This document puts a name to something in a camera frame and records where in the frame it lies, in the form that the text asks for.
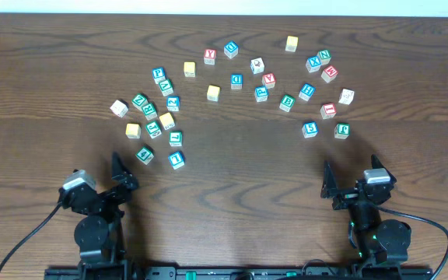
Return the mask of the red A block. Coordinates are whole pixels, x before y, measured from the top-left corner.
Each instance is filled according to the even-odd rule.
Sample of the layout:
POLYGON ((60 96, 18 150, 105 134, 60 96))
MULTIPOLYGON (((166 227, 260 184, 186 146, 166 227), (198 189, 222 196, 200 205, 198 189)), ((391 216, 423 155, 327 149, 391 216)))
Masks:
POLYGON ((276 84, 276 78, 273 73, 267 73, 262 75, 262 84, 267 89, 271 89, 275 87, 276 84))

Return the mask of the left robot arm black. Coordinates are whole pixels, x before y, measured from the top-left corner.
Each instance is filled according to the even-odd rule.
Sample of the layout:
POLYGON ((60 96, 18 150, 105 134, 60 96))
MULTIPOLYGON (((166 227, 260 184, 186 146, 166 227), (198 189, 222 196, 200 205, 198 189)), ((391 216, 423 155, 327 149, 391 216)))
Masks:
POLYGON ((75 228, 74 240, 79 246, 81 261, 89 266, 118 264, 125 249, 119 206, 130 201, 138 189, 135 179, 124 179, 104 192, 97 192, 85 181, 60 189, 58 201, 64 209, 84 215, 75 228))

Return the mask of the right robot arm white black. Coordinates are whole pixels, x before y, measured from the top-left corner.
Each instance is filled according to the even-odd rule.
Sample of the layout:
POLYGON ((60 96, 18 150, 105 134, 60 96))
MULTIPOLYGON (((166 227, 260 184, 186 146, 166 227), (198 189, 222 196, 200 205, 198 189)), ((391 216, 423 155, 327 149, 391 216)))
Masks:
POLYGON ((373 156, 319 150, 188 156, 180 169, 125 164, 127 252, 147 265, 293 267, 312 259, 404 260, 410 229, 382 219, 395 178, 373 156))

